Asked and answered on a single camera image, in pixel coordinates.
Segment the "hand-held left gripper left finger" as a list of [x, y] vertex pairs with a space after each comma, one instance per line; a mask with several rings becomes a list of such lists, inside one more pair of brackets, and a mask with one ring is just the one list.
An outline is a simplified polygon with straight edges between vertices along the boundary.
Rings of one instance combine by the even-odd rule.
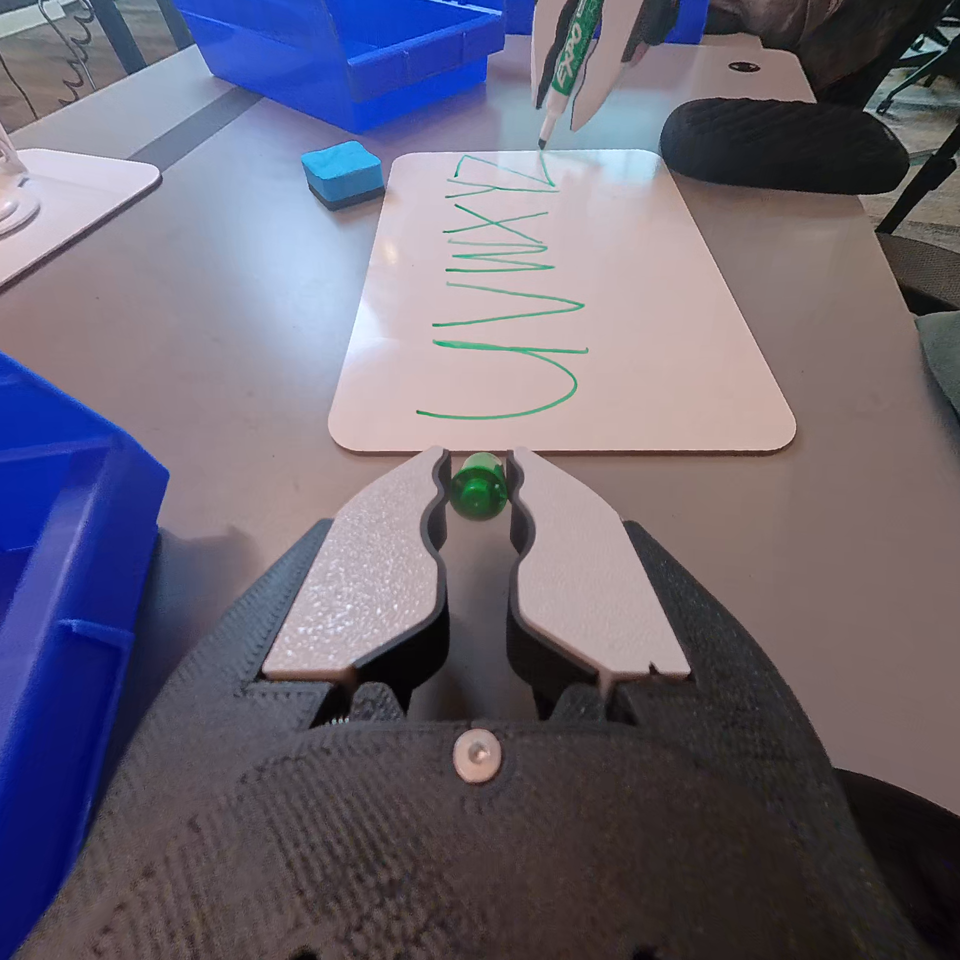
[[450, 451], [432, 446], [333, 517], [269, 653], [270, 681], [414, 690], [446, 660]]

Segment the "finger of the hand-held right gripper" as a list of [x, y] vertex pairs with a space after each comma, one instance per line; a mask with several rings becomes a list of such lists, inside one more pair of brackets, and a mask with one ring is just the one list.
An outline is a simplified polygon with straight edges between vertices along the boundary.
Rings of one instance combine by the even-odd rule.
[[536, 110], [546, 100], [577, 1], [536, 1], [531, 34], [531, 94]]
[[594, 117], [617, 83], [642, 6], [642, 1], [603, 2], [599, 38], [584, 61], [582, 82], [573, 99], [570, 124], [573, 133]]

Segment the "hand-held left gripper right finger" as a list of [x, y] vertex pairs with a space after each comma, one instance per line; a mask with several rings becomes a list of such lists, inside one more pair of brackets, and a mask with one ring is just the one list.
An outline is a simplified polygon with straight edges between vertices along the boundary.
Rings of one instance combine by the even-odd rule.
[[585, 676], [602, 694], [689, 660], [618, 512], [526, 447], [508, 455], [510, 662], [543, 694]]

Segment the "green dry-erase marker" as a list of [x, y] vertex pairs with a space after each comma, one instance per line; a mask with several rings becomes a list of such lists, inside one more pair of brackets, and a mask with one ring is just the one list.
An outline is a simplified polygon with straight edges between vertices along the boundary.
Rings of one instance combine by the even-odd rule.
[[571, 7], [565, 26], [559, 31], [558, 50], [542, 109], [545, 111], [537, 149], [546, 150], [557, 122], [565, 113], [578, 75], [587, 58], [602, 14], [602, 1], [579, 1]]

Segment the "green marker cap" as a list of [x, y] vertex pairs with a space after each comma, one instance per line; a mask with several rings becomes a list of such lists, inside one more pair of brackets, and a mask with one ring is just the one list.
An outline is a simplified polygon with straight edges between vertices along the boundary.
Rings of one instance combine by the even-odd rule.
[[471, 522], [499, 516], [509, 501], [509, 485], [502, 460], [479, 451], [468, 456], [452, 475], [449, 502], [456, 514]]

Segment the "blue plastic bin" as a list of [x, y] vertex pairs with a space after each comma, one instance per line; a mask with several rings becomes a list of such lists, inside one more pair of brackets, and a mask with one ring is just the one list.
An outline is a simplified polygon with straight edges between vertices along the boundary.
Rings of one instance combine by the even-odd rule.
[[665, 43], [698, 45], [704, 36], [711, 2], [708, 0], [681, 0], [678, 2], [674, 27], [667, 34]]
[[434, 1], [182, 1], [210, 72], [362, 134], [482, 85], [501, 12]]
[[84, 841], [169, 472], [1, 358], [1, 956]]

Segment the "blue whiteboard eraser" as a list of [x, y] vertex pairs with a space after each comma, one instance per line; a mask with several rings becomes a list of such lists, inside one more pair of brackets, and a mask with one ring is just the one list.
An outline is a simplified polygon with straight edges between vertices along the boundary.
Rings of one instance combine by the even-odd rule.
[[330, 211], [344, 210], [386, 192], [381, 160], [355, 140], [301, 155], [306, 184]]

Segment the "white whiteboard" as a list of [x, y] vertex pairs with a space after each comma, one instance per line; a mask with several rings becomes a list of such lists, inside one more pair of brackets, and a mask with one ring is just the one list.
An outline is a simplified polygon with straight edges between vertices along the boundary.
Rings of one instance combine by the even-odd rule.
[[765, 453], [797, 429], [639, 149], [397, 157], [327, 425], [358, 453]]

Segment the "green sweatshirt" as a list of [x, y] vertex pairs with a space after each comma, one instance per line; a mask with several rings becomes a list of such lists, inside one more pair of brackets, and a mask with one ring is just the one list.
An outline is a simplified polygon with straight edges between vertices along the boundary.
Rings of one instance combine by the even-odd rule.
[[929, 372], [959, 419], [959, 311], [918, 315], [915, 326]]

